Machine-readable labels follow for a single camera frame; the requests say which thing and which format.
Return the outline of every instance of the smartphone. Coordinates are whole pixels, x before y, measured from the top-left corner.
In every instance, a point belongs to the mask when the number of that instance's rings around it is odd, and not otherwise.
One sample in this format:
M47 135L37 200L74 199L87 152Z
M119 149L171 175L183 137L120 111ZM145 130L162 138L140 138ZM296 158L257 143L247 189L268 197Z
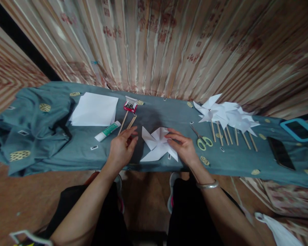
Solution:
M280 140L271 137L267 137L267 140L277 163L283 167L286 167L287 169L295 171L295 167L284 147L284 144Z

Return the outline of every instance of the wooden stick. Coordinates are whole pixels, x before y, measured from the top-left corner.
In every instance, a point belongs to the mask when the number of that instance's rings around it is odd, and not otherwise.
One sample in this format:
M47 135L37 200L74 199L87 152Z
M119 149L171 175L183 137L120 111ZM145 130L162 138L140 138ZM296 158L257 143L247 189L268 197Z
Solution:
M239 138L237 137L237 131L236 131L236 128L235 129L235 138L236 138L236 145L238 146L239 145Z
M134 123L136 118L137 118L137 116L133 117L133 119L130 121L130 124L128 125L127 130L129 130L132 127L132 124Z
M216 122L217 122L219 137L220 137L220 143L221 143L221 146L223 146L222 137L221 137L221 132L220 132L220 127L219 127L219 121L216 121Z
M211 121L211 127L212 127L212 135L213 135L213 139L216 142L216 136L215 136L215 129L213 128L213 122Z
M228 141L225 129L223 129L223 134L225 135L225 139L226 139L227 145L229 145L229 141Z
M244 135L244 133L242 133L242 134L243 134L244 140L246 141L247 146L249 147L249 149L251 149L251 147L250 147L250 145L249 145L249 142L248 142L247 139L246 139L246 136Z
M126 116L124 116L124 119L123 119L123 121L122 121L122 125L121 125L120 130L119 130L119 133L118 133L117 135L120 135L120 133L121 133L121 130L122 130L122 127L123 127L123 125L124 125L124 122L126 121L126 118L127 118L128 112L129 112L129 111L127 110L127 112L126 112Z
M256 146L256 144L255 144L255 142L254 142L254 140L253 140L252 134L249 133L249 135L250 135L250 138L251 138L251 141L252 141L252 144L253 144L254 149L258 152L257 146Z
M226 128L227 128L227 133L228 133L228 136L229 136L230 143L233 144L233 140L232 140L230 133L229 133L228 125L226 126Z

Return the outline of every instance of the floor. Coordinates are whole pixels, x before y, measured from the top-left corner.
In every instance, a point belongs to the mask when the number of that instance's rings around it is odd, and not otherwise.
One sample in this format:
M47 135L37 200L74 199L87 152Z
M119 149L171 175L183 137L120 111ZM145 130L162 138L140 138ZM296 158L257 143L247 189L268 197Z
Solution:
M7 166L0 164L0 245L13 245L10 232L24 229L33 232L47 225L56 210L60 192L83 184L92 173L49 172L12 178L7 176L7 172ZM129 230L168 231L169 176L169 173L123 173L124 217ZM240 204L231 177L214 175L214 178ZM259 211L274 216L238 177L233 177L233 180L243 206L252 215ZM266 224L253 216L252 221L266 245L275 245Z

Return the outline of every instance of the shoe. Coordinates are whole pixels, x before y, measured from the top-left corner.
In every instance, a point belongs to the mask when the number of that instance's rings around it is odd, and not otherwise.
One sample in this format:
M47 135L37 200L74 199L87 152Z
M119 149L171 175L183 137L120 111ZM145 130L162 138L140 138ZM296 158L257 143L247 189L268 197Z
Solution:
M177 178L181 178L180 174L177 173L177 172L173 172L170 175L170 180L169 180L169 183L170 183L170 197L168 199L167 207L168 207L168 210L169 210L169 212L171 214L172 214L172 209L174 207L174 184L175 184L175 180Z
M117 175L117 177L115 178L114 182L116 183L116 189L117 189L117 197L120 201L121 207L120 207L120 212L122 214L124 214L124 201L123 201L123 197L122 197L122 179L120 175Z

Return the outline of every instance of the glue stick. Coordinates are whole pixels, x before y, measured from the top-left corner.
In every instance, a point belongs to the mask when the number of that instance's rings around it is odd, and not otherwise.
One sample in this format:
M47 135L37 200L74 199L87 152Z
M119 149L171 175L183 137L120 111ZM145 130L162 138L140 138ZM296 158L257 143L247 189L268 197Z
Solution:
M102 131L100 134L95 136L95 139L100 142L104 138L106 138L108 135L110 135L112 132L114 132L116 129L118 129L121 126L121 123L118 121L115 121L112 125L110 125L108 128L106 128L104 131Z

